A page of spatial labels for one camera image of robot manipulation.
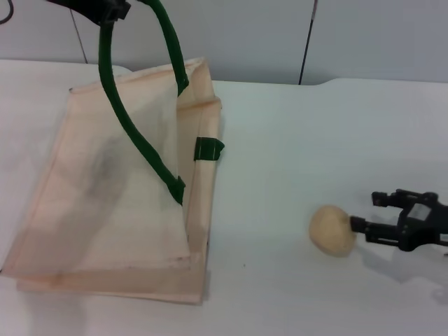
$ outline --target green fabric tab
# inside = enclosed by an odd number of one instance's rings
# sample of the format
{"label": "green fabric tab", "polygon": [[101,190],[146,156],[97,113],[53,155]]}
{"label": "green fabric tab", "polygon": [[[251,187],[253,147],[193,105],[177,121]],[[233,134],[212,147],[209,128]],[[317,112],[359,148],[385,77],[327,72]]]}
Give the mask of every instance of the green fabric tab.
{"label": "green fabric tab", "polygon": [[224,149],[224,143],[215,138],[197,138],[195,148],[195,161],[217,161]]}

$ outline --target white table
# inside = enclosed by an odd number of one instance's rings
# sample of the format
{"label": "white table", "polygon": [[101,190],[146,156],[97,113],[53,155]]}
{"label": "white table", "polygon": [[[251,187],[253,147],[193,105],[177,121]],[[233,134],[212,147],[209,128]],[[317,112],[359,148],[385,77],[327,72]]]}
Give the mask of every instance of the white table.
{"label": "white table", "polygon": [[[3,250],[67,90],[96,78],[92,65],[0,61]],[[448,85],[341,79],[215,88],[226,148],[204,304],[19,293],[1,278],[0,335],[447,335],[440,248],[401,253],[361,235],[349,258],[331,258],[312,246],[307,226],[322,204],[395,222],[397,210],[371,205],[376,190],[435,191],[447,203]]]}

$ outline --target black cable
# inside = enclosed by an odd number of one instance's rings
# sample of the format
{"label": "black cable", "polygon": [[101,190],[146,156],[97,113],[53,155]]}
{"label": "black cable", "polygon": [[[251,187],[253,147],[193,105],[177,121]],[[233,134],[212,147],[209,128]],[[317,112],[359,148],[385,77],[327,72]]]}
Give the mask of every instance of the black cable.
{"label": "black cable", "polygon": [[8,0],[8,4],[9,4],[9,13],[4,19],[0,20],[0,25],[7,23],[7,21],[11,20],[12,16],[14,15],[13,0]]}
{"label": "black cable", "polygon": [[307,44],[306,44],[306,46],[305,46],[305,53],[304,53],[304,55],[303,55],[302,68],[301,68],[301,70],[300,70],[299,85],[302,84],[303,71],[305,70],[305,62],[307,61],[309,39],[311,38],[311,30],[313,30],[314,18],[316,17],[317,1],[318,1],[318,0],[314,0],[313,13],[311,14],[311,21],[310,21],[310,23],[309,23],[308,37],[307,37]]}

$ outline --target round sponge ball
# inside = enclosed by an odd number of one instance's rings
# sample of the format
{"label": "round sponge ball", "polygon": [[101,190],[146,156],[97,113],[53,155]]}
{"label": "round sponge ball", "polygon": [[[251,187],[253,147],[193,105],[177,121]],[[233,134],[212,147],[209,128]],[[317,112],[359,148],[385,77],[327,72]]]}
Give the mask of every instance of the round sponge ball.
{"label": "round sponge ball", "polygon": [[311,219],[309,238],[322,252],[345,257],[353,249],[356,235],[351,231],[350,217],[344,210],[325,205]]}

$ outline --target gray wall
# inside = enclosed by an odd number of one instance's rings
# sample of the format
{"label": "gray wall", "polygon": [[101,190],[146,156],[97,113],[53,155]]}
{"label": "gray wall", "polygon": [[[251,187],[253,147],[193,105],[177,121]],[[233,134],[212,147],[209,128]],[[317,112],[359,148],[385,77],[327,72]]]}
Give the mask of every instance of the gray wall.
{"label": "gray wall", "polygon": [[[157,20],[146,5],[117,23],[113,61],[129,69],[168,63]],[[297,83],[313,0],[162,0],[185,58],[204,55],[212,76],[227,81]],[[89,62],[97,62],[98,28],[76,15]]]}
{"label": "gray wall", "polygon": [[[0,59],[97,62],[99,28],[44,0],[13,0]],[[135,0],[115,25],[113,62],[169,61],[154,14]],[[162,0],[185,58],[206,56],[214,79],[297,83],[314,0]],[[0,0],[0,17],[8,10]],[[448,81],[447,0],[319,0],[304,84],[333,78]]]}
{"label": "gray wall", "polygon": [[[0,16],[7,13],[0,0]],[[43,0],[14,0],[0,26],[0,58],[83,62],[69,11]],[[151,9],[135,0],[115,25],[113,62],[132,70],[166,64]],[[313,0],[162,0],[185,58],[206,56],[215,79],[297,83]],[[99,28],[74,13],[87,60],[97,62]]]}
{"label": "gray wall", "polygon": [[447,0],[319,0],[304,84],[448,81]]}
{"label": "gray wall", "polygon": [[[0,25],[0,59],[83,62],[67,8],[43,0],[13,0],[13,18]],[[0,19],[9,6],[0,0]]]}

